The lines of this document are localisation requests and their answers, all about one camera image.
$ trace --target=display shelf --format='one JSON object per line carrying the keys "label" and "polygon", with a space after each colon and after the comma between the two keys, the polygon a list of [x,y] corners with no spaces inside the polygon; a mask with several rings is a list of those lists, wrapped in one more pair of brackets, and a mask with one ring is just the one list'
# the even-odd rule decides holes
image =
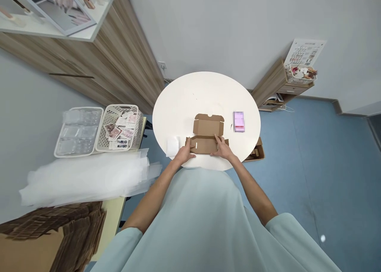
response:
{"label": "display shelf", "polygon": [[86,10],[88,11],[89,15],[96,21],[97,24],[76,32],[70,36],[65,36],[62,34],[55,26],[46,21],[45,18],[42,18],[45,20],[45,23],[41,25],[26,15],[17,14],[12,15],[21,20],[24,20],[27,25],[24,28],[20,28],[8,20],[0,19],[0,32],[92,42],[94,41],[103,23],[103,20],[106,17],[108,10],[110,9],[112,2],[113,0],[110,0],[104,5],[96,4],[95,9],[87,8]]}

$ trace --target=round white table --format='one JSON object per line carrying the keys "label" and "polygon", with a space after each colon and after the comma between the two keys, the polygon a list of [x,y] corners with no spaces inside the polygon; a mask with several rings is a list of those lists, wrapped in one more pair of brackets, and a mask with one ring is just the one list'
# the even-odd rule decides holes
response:
{"label": "round white table", "polygon": [[[244,112],[244,133],[233,131],[233,111]],[[223,137],[229,139],[232,152],[241,162],[253,151],[261,130],[259,111],[253,97],[232,78],[201,71],[172,81],[156,101],[152,124],[156,140],[164,152],[168,137],[180,136],[181,142],[185,143],[186,137],[194,136],[193,121],[198,113],[221,115],[225,119]],[[225,171],[232,166],[223,158],[198,154],[183,167]]]}

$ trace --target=small wooden cabinet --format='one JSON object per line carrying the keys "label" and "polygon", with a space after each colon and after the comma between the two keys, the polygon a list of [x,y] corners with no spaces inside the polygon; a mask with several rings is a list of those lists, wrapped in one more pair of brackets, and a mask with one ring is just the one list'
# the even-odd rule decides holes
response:
{"label": "small wooden cabinet", "polygon": [[[284,61],[279,59],[255,87],[251,95],[260,111],[273,112],[313,86],[314,82],[308,85],[287,83]],[[277,93],[281,95],[283,102],[268,100]]]}

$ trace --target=person's right hand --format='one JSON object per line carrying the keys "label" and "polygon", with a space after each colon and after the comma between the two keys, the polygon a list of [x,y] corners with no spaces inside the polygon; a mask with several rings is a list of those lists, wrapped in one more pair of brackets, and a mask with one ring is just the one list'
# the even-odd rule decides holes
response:
{"label": "person's right hand", "polygon": [[228,160],[229,162],[232,161],[232,159],[235,157],[233,152],[231,151],[230,147],[225,144],[224,137],[218,137],[216,134],[214,134],[214,138],[216,139],[218,143],[218,151],[215,153],[211,153],[211,156],[220,156],[221,158],[224,158]]}

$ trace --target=box lid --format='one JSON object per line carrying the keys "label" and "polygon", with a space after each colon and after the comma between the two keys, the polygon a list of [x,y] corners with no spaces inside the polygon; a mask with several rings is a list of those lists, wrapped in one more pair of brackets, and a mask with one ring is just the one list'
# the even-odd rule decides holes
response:
{"label": "box lid", "polygon": [[224,118],[221,115],[197,114],[194,118],[193,133],[200,136],[222,136],[223,122]]}

